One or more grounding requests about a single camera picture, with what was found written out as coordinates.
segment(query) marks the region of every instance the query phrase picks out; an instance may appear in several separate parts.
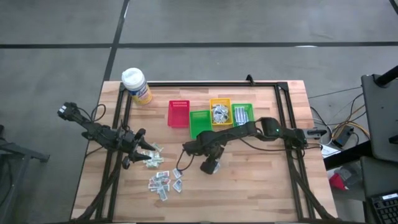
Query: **red basket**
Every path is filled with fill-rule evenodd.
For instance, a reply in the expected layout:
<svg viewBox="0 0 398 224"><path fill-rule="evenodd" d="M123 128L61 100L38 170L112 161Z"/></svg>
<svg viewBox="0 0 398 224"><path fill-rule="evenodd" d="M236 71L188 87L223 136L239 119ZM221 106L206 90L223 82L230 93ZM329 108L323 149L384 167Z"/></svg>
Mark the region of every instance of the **red basket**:
<svg viewBox="0 0 398 224"><path fill-rule="evenodd" d="M189 127L189 100L170 100L167 125L172 128Z"/></svg>

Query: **plastic basket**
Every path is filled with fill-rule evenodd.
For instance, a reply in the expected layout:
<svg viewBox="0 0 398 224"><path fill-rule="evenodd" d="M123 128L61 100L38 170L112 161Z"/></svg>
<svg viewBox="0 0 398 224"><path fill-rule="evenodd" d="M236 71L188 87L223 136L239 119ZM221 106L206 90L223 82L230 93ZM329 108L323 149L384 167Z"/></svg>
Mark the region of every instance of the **plastic basket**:
<svg viewBox="0 0 398 224"><path fill-rule="evenodd" d="M217 124L213 122L213 105L225 105L228 108L228 119L225 123ZM229 98L215 98L210 100L211 123L215 126L230 125L233 122L231 111L231 99Z"/></svg>
<svg viewBox="0 0 398 224"><path fill-rule="evenodd" d="M210 111L191 111L189 113L189 123L191 138L196 139L202 131L212 131Z"/></svg>
<svg viewBox="0 0 398 224"><path fill-rule="evenodd" d="M167 125L172 128L189 127L189 100L170 100Z"/></svg>
<svg viewBox="0 0 398 224"><path fill-rule="evenodd" d="M232 104L232 116L233 116L233 126L236 127L238 124L235 120L235 108L244 107L244 111L248 114L250 121L254 121L253 105L251 103L234 103Z"/></svg>

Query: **keyboard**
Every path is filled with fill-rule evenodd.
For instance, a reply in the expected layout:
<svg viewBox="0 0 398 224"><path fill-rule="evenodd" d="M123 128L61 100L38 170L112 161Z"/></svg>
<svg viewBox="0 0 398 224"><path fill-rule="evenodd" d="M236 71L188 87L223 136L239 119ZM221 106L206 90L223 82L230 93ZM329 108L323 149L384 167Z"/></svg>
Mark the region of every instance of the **keyboard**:
<svg viewBox="0 0 398 224"><path fill-rule="evenodd" d="M371 203L378 223L398 223L398 192L371 197Z"/></svg>

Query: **green basket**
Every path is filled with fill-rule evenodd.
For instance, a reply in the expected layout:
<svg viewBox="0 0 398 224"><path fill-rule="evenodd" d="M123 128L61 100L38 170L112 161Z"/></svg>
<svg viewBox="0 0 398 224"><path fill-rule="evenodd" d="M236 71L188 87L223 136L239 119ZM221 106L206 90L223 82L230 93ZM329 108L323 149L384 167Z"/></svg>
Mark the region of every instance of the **green basket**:
<svg viewBox="0 0 398 224"><path fill-rule="evenodd" d="M233 103L232 104L232 117L233 126L236 127L238 124L235 121L235 108L244 107L245 112L248 114L249 120L254 121L253 105L251 103Z"/></svg>
<svg viewBox="0 0 398 224"><path fill-rule="evenodd" d="M196 139L202 131L212 131L210 110L189 112L189 129L192 139Z"/></svg>

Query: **red object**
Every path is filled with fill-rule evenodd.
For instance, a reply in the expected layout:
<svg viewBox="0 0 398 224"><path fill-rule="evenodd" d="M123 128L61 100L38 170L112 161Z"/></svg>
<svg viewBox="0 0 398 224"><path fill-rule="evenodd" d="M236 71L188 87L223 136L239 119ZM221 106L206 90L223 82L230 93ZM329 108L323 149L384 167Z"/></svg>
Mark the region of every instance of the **red object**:
<svg viewBox="0 0 398 224"><path fill-rule="evenodd" d="M170 100L167 125L172 128L189 127L189 100Z"/></svg>
<svg viewBox="0 0 398 224"><path fill-rule="evenodd" d="M332 177L330 177L329 183L332 187L336 187L340 190L346 190L343 180L341 179L339 174L334 174Z"/></svg>

